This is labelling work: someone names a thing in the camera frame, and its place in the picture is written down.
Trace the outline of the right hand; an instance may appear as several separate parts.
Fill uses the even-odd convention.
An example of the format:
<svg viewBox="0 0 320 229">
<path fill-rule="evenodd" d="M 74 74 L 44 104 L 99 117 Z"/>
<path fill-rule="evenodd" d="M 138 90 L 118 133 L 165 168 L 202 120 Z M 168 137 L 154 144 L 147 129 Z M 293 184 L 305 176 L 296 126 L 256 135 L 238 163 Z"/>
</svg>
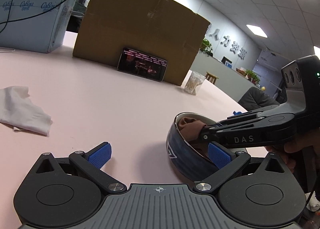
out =
<svg viewBox="0 0 320 229">
<path fill-rule="evenodd" d="M 299 152 L 300 150 L 310 146 L 313 147 L 316 164 L 319 166 L 319 129 L 310 131 L 305 135 L 297 136 L 293 141 L 286 143 L 284 145 L 284 153 L 276 150 L 274 146 L 266 146 L 265 149 L 268 152 L 277 153 L 283 159 L 291 172 L 294 172 L 296 162 L 289 158 L 289 154 Z"/>
</svg>

